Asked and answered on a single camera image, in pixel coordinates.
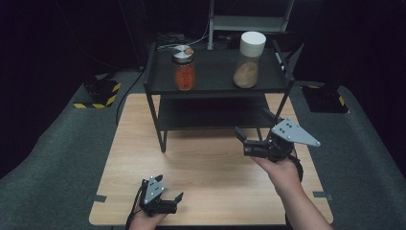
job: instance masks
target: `black shelf tier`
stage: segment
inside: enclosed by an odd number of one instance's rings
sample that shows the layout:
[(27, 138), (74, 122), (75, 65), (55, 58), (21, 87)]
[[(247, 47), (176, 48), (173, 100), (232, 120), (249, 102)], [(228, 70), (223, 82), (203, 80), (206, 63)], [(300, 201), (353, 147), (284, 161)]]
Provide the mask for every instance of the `black shelf tier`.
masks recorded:
[(162, 95), (158, 122), (161, 130), (271, 127), (262, 114), (268, 108), (263, 94), (241, 97), (185, 98)]
[(239, 50), (199, 50), (194, 52), (195, 87), (183, 92), (175, 87), (170, 52), (151, 52), (151, 64), (147, 68), (145, 86), (152, 95), (164, 94), (250, 94), (281, 93), (288, 88), (285, 76), (274, 49), (265, 49), (259, 59), (259, 80), (249, 89), (238, 88), (233, 81)]

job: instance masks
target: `white lid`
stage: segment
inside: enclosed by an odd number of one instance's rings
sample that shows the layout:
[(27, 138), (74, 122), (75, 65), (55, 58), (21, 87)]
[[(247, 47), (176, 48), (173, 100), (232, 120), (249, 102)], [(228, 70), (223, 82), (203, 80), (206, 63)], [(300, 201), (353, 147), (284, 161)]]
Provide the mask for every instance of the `white lid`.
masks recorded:
[(266, 36), (259, 32), (246, 32), (241, 36), (239, 51), (247, 57), (259, 57), (265, 47)]

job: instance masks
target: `gray carpet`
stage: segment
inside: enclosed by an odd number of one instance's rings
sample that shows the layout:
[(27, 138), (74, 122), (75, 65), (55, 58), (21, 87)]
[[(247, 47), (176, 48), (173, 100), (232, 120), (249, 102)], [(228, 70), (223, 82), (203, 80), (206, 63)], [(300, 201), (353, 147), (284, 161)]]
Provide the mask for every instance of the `gray carpet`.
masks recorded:
[[(88, 217), (114, 138), (119, 101), (138, 76), (116, 74), (122, 87), (111, 107), (66, 105), (31, 155), (1, 179), (0, 229), (110, 229), (91, 225)], [(130, 93), (143, 92), (141, 82)], [(325, 191), (333, 196), (333, 226), (406, 229), (406, 181), (356, 99), (344, 87), (339, 92), (349, 114), (311, 113), (300, 83), (291, 92), (299, 122), (322, 142), (309, 149)]]

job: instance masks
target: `hand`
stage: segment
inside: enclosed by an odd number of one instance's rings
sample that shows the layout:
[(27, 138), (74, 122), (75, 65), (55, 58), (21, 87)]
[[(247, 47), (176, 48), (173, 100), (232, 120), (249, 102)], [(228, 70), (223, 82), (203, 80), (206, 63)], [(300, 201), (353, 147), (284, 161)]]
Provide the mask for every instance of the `hand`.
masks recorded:
[(168, 214), (157, 214), (150, 217), (146, 212), (139, 211), (131, 221), (130, 230), (153, 230)]
[(274, 163), (265, 158), (251, 158), (268, 173), (279, 196), (293, 196), (303, 192), (298, 170), (291, 160), (285, 158)]

